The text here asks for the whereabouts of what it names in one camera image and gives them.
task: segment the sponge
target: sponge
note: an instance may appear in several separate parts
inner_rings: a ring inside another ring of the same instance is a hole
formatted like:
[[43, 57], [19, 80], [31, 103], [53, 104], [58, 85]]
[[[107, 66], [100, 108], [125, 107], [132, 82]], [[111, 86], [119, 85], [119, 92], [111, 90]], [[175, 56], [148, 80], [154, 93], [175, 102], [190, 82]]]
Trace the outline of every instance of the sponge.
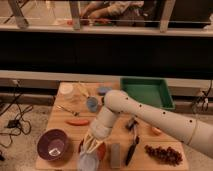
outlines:
[[111, 154], [110, 154], [110, 166], [112, 169], [120, 169], [121, 162], [120, 162], [120, 144], [119, 143], [113, 143], [111, 145]]

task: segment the bunch of grapes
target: bunch of grapes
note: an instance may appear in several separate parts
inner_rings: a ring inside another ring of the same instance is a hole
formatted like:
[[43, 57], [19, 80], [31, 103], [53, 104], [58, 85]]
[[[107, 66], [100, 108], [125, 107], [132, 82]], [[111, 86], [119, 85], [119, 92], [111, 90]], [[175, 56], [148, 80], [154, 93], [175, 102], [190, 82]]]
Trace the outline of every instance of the bunch of grapes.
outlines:
[[167, 164], [179, 165], [181, 161], [183, 161], [181, 153], [171, 147], [163, 149], [162, 147], [153, 148], [152, 146], [146, 145], [145, 150], [151, 157], [155, 157]]

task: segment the white cup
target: white cup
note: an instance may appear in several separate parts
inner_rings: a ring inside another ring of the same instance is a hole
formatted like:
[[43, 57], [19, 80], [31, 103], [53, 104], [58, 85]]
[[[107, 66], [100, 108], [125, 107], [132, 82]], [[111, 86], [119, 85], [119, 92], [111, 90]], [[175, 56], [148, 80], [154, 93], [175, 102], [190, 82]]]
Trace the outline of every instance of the white cup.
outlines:
[[59, 92], [66, 100], [71, 100], [74, 94], [74, 87], [71, 83], [62, 83]]

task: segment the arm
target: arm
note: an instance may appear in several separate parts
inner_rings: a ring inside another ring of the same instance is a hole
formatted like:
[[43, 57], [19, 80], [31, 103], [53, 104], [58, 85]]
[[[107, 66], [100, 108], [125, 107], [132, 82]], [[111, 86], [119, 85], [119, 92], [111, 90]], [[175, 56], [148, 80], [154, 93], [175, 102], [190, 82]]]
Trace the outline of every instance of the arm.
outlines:
[[212, 125], [141, 104], [119, 90], [111, 90], [104, 97], [104, 106], [91, 123], [84, 139], [84, 148], [88, 152], [95, 150], [110, 135], [122, 112], [134, 114], [139, 119], [160, 128], [165, 133], [213, 158]]
[[81, 18], [88, 18], [88, 16], [90, 15], [90, 13], [92, 13], [95, 10], [98, 10], [102, 4], [104, 3], [104, 1], [92, 1], [89, 5], [87, 5], [82, 13], [81, 13]]
[[116, 1], [112, 2], [110, 6], [92, 12], [88, 18], [98, 19], [107, 18], [109, 16], [121, 15], [130, 6], [131, 1]]

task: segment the blue cup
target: blue cup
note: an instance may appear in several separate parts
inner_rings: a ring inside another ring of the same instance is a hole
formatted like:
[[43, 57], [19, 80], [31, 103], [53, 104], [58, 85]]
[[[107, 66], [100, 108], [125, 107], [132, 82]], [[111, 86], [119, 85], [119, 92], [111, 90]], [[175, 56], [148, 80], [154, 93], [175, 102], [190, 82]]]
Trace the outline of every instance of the blue cup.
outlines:
[[90, 112], [95, 113], [98, 110], [98, 100], [95, 97], [89, 97], [87, 99], [87, 107]]

